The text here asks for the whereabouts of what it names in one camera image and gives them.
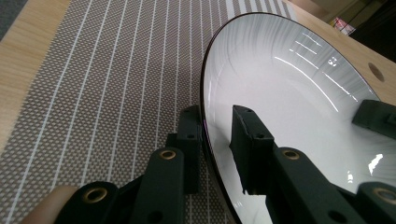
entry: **wooden table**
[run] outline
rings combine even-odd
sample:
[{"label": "wooden table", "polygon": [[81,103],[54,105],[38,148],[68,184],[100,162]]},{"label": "wooden table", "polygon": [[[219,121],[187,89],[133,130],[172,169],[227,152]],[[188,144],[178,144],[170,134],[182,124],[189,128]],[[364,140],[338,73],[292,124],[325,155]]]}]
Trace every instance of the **wooden table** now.
[{"label": "wooden table", "polygon": [[[70,0],[29,0],[0,43],[0,153],[4,150],[40,64]],[[396,63],[293,6],[297,20],[338,49],[363,75],[379,98],[396,105]],[[369,63],[383,76],[378,79]]]}]

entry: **gray woven mat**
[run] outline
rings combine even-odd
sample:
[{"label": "gray woven mat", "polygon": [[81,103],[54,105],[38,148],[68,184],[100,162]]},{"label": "gray woven mat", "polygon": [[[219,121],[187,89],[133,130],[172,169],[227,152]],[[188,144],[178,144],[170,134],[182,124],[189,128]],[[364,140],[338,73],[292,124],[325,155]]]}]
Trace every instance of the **gray woven mat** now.
[{"label": "gray woven mat", "polygon": [[[58,185],[142,175],[179,111],[198,104],[211,36],[250,11],[294,19],[277,0],[73,0],[0,160],[1,223]],[[227,222],[205,165],[186,203],[187,223]]]}]

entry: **brass insert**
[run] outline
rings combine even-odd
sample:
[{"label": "brass insert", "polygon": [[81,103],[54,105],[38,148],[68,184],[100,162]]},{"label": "brass insert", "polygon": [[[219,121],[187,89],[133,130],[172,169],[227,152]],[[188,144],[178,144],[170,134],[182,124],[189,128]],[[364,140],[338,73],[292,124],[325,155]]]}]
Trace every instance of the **brass insert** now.
[{"label": "brass insert", "polygon": [[300,155],[299,155],[297,152],[295,152],[295,151],[283,150],[282,153],[283,153],[283,155],[284,155],[285,157],[287,157],[289,160],[294,160],[294,161],[295,161],[295,160],[300,159]]},{"label": "brass insert", "polygon": [[172,150],[164,150],[160,153],[161,158],[164,160],[172,160],[176,156],[176,152]]},{"label": "brass insert", "polygon": [[82,196],[82,201],[84,203],[98,203],[102,201],[106,196],[107,189],[105,188],[88,189]]},{"label": "brass insert", "polygon": [[375,188],[374,193],[376,194],[376,196],[378,196],[383,201],[396,205],[396,193],[395,192],[390,191],[388,189]]}]

